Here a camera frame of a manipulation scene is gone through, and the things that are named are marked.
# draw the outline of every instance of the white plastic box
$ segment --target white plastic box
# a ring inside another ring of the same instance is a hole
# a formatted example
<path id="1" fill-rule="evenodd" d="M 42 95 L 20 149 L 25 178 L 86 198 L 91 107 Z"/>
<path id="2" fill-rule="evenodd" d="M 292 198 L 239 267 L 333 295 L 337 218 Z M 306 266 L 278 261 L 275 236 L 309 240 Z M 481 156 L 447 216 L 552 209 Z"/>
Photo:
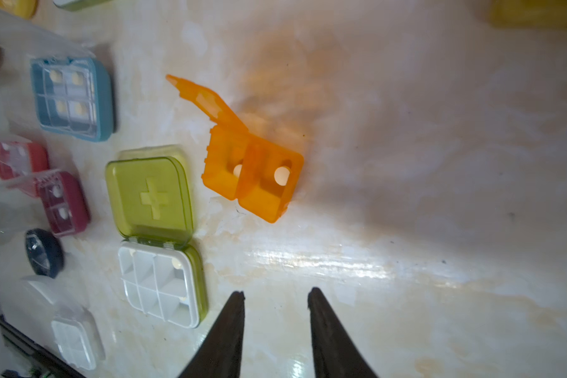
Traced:
<path id="1" fill-rule="evenodd" d="M 118 259 L 131 306 L 183 328 L 198 326 L 196 282 L 185 253 L 123 241 Z"/>

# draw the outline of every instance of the green lid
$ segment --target green lid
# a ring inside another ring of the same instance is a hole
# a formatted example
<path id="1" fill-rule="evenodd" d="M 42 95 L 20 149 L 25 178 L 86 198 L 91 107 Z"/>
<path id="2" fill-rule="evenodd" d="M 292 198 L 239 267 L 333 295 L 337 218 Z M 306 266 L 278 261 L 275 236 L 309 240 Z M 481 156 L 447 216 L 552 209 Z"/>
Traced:
<path id="1" fill-rule="evenodd" d="M 136 154 L 148 155 L 146 151 Z M 189 241 L 193 233 L 191 201 L 185 170 L 177 158 L 110 162 L 105 179 L 113 219 L 123 237 L 182 244 Z"/>

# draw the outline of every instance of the marble surface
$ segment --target marble surface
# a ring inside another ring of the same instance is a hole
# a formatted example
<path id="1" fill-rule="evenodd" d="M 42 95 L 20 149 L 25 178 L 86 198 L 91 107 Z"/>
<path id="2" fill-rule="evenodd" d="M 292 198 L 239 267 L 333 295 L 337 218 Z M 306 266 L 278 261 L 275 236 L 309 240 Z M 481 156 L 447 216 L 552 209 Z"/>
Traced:
<path id="1" fill-rule="evenodd" d="M 39 130 L 23 65 L 0 81 L 0 128 L 46 145 L 88 201 L 57 280 L 98 326 L 89 378 L 177 376 L 234 290 L 242 376 L 312 377 L 313 286 L 379 376 L 567 377 L 567 31 L 494 30 L 478 0 L 40 3 L 33 22 L 90 46 L 115 90 L 117 132 L 90 143 Z M 212 124 L 167 73 L 304 155 L 277 223 L 203 186 Z M 197 329 L 128 304 L 103 175 L 118 151 L 173 143 L 209 297 Z M 2 308 L 54 347 L 17 292 L 22 240 L 0 246 Z"/>

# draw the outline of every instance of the navy round container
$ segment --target navy round container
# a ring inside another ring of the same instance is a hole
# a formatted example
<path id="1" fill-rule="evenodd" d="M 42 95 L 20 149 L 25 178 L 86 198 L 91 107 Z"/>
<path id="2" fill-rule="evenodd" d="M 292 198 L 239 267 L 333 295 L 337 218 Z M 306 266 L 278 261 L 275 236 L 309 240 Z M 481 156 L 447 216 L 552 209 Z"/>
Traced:
<path id="1" fill-rule="evenodd" d="M 52 233 L 42 229 L 27 231 L 25 249 L 31 268 L 37 275 L 55 278 L 63 269 L 63 250 Z"/>

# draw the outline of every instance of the orange pill box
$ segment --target orange pill box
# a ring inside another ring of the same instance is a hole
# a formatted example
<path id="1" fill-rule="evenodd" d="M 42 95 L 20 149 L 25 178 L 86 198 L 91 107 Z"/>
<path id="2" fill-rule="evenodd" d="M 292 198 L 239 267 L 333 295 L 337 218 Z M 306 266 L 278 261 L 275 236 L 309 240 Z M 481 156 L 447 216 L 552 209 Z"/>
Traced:
<path id="1" fill-rule="evenodd" d="M 172 75 L 166 79 L 183 99 L 196 104 L 216 123 L 210 130 L 204 185 L 275 223 L 294 194 L 304 163 L 302 155 L 251 134 L 212 90 Z"/>

